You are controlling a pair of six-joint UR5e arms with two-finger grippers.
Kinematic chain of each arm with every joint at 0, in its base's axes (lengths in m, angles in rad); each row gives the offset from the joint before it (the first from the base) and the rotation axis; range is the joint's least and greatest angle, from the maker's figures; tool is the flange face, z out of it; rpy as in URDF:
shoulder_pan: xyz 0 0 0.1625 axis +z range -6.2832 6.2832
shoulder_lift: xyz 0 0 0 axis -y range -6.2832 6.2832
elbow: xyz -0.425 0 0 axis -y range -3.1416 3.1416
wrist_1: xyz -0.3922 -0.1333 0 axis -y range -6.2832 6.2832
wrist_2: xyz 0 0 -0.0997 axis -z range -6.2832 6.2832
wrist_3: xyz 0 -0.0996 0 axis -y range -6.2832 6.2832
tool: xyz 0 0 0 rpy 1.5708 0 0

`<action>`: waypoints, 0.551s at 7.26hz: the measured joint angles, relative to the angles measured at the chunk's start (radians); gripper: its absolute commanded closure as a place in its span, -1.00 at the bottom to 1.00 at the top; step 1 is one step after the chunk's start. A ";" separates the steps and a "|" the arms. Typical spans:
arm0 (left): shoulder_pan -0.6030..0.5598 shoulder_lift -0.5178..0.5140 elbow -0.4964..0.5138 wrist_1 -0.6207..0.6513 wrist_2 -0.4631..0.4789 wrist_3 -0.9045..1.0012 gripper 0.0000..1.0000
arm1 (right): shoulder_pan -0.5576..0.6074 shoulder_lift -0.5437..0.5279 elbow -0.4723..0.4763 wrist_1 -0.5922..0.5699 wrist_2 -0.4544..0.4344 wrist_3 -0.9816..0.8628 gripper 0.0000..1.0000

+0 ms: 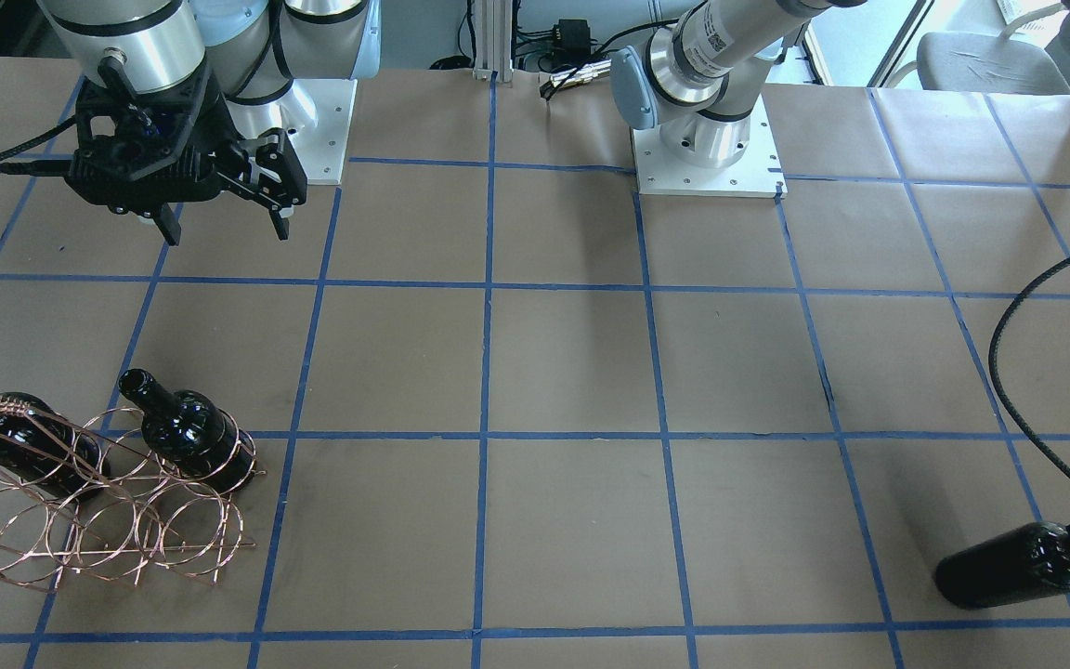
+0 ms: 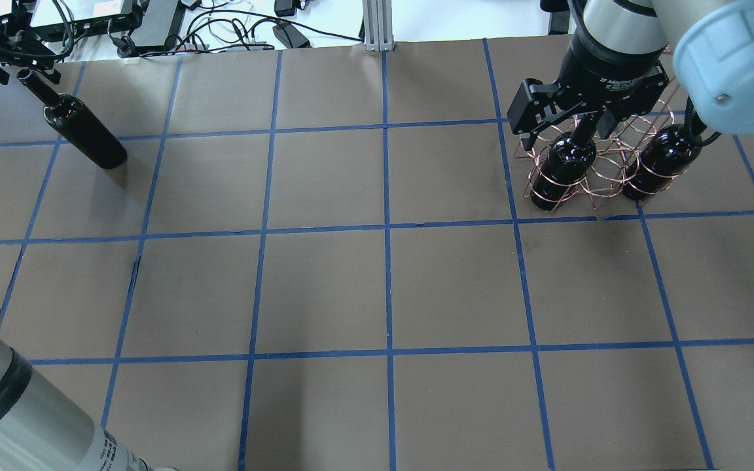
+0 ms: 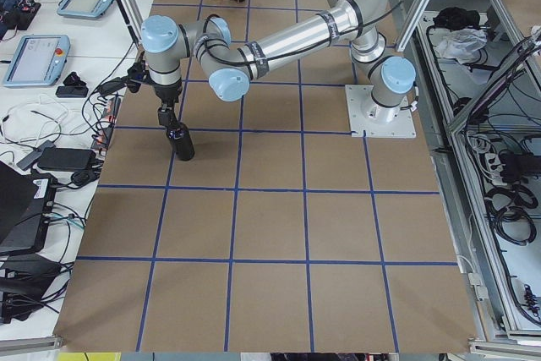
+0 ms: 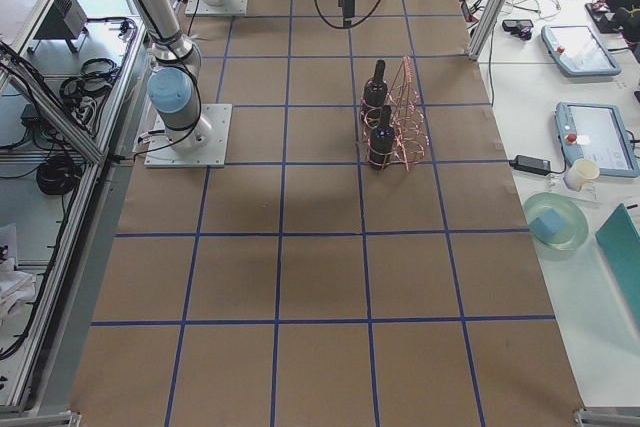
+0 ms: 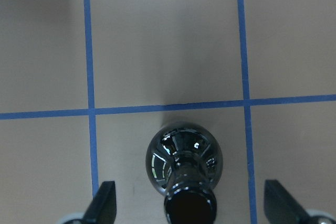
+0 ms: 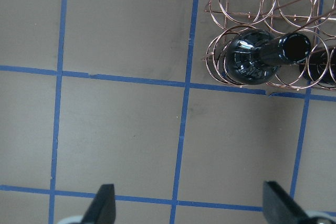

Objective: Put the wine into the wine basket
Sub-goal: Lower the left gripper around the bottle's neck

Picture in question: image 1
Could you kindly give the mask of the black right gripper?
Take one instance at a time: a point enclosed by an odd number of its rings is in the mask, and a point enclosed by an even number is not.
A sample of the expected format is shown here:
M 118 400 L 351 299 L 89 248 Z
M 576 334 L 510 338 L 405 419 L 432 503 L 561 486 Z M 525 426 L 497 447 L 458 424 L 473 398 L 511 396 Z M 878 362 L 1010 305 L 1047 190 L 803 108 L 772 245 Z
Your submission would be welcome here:
M 166 203 L 208 202 L 230 191 L 268 209 L 277 238 L 308 198 L 308 177 L 285 128 L 241 139 L 219 81 L 203 62 L 186 80 L 137 92 L 122 57 L 98 60 L 100 82 L 86 81 L 73 118 L 77 143 L 67 183 L 85 202 L 146 215 L 165 244 L 182 228 Z

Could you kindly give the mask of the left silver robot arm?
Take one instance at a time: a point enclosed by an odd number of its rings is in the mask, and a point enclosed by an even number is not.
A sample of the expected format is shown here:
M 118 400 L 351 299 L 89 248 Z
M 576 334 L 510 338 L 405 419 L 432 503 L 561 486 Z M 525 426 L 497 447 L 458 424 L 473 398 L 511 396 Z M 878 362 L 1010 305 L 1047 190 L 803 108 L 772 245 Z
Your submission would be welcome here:
M 608 59 L 613 102 L 636 132 L 678 132 L 683 148 L 672 157 L 705 173 L 738 164 L 734 136 L 746 127 L 767 79 L 773 54 L 829 1 L 702 1 L 671 25 L 655 25 L 649 39 Z M 1070 269 L 1070 256 L 1049 267 L 1002 313 L 985 352 L 995 399 L 1050 462 L 1070 478 L 1068 466 L 1018 410 L 999 377 L 1002 336 L 1017 309 L 1041 284 Z M 1036 531 L 1070 556 L 1070 526 L 1040 522 Z

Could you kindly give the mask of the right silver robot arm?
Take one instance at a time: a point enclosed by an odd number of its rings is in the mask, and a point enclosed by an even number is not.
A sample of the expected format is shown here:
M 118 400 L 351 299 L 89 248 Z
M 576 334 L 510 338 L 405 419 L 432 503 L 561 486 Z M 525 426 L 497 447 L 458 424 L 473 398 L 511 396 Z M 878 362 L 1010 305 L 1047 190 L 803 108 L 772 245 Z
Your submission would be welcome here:
M 378 1 L 43 1 L 85 69 L 63 177 L 86 203 L 178 245 L 175 203 L 221 193 L 280 240 L 311 185 L 338 185 L 361 80 L 381 69 Z

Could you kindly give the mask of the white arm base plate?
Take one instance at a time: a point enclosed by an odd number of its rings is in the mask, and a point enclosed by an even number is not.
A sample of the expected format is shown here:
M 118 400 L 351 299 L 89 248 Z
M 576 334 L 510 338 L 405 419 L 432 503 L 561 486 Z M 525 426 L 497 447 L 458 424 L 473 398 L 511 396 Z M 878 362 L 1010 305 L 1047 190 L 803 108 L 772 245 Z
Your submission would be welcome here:
M 310 185 L 343 183 L 347 145 L 360 82 L 297 79 L 292 88 L 292 142 Z
M 717 122 L 705 115 L 630 132 L 638 191 L 643 195 L 782 198 L 789 194 L 767 103 L 751 115 Z

